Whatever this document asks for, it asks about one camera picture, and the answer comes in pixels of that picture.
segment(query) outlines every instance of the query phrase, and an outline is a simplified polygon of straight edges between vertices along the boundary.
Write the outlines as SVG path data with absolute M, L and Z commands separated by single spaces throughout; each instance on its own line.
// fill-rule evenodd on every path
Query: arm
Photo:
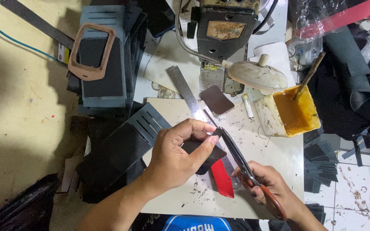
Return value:
M 128 230 L 148 201 L 185 184 L 195 174 L 218 142 L 218 136 L 207 134 L 215 129 L 202 121 L 187 119 L 171 129 L 160 130 L 151 162 L 142 175 L 99 202 L 78 230 Z M 204 142 L 188 155 L 180 145 L 191 137 Z
M 302 203 L 302 201 L 291 191 L 289 186 L 285 183 L 281 174 L 277 172 L 272 166 L 263 166 L 255 161 L 248 162 L 249 167 L 256 176 L 256 180 L 264 184 L 270 192 L 279 201 L 286 212 L 289 226 L 294 231 L 327 231 L 327 229 L 314 217 L 309 209 Z M 232 176 L 239 176 L 240 169 L 236 168 Z M 251 197 L 266 206 L 266 209 L 274 215 L 278 215 L 279 211 L 273 206 L 262 190 L 255 186 L 251 188 L 245 179 L 241 179 L 242 186 L 246 188 Z

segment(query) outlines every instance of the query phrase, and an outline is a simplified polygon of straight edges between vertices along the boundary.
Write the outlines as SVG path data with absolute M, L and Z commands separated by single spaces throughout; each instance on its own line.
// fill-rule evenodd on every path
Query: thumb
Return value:
M 259 186 L 254 186 L 251 190 L 251 195 L 255 201 L 266 204 L 265 194 Z
M 203 162 L 209 157 L 213 148 L 219 140 L 219 136 L 210 136 L 205 139 L 202 144 L 196 148 L 189 157 L 193 159 L 193 162 L 198 166 L 201 166 Z

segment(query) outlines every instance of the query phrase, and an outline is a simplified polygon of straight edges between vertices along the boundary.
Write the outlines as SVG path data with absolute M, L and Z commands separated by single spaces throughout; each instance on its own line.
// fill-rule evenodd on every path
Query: tiled floor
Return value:
M 321 186 L 320 193 L 305 193 L 305 203 L 325 206 L 325 227 L 330 231 L 370 231 L 370 156 L 362 155 L 364 166 L 358 167 L 354 157 L 338 159 L 338 182 Z

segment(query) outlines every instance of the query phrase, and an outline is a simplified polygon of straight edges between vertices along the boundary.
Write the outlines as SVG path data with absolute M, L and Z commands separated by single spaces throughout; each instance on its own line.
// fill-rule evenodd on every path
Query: red fabric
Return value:
M 329 32 L 341 26 L 357 22 L 370 15 L 370 0 L 334 14 L 328 18 L 301 28 L 296 36 L 306 39 L 319 35 L 321 31 Z
M 211 171 L 219 194 L 234 198 L 235 196 L 234 189 L 232 188 L 232 181 L 225 170 L 222 159 L 219 159 L 211 166 Z

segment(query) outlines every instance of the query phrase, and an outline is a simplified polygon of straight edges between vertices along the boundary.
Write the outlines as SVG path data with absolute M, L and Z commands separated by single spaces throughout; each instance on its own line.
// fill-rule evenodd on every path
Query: blue cable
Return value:
M 39 52 L 39 53 L 41 53 L 41 54 L 43 54 L 43 55 L 45 55 L 45 56 L 47 56 L 47 57 L 49 57 L 49 58 L 51 58 L 51 59 L 55 60 L 55 61 L 58 61 L 58 62 L 60 62 L 60 63 L 64 64 L 62 61 L 60 61 L 59 59 L 55 58 L 54 56 L 51 56 L 51 55 L 49 55 L 49 54 L 45 53 L 45 52 L 44 52 L 44 51 L 42 51 L 42 50 L 38 50 L 38 49 L 36 49 L 36 48 L 33 48 L 32 46 L 26 45 L 25 43 L 22 43 L 22 42 L 20 42 L 20 41 L 18 41 L 18 40 L 16 40 L 16 39 L 13 39 L 13 38 L 12 38 L 12 37 L 10 37 L 9 35 L 7 35 L 7 34 L 5 34 L 4 32 L 2 32 L 1 30 L 0 30 L 0 33 L 1 33 L 2 35 L 4 35 L 5 37 L 7 37 L 8 39 L 10 39 L 11 41 L 13 41 L 13 42 L 16 42 L 16 43 L 18 43 L 18 44 L 20 44 L 20 45 L 23 45 L 23 46 L 25 46 L 25 47 L 27 47 L 27 48 L 29 48 L 29 49 L 31 49 L 31 50 L 37 51 L 37 52 Z

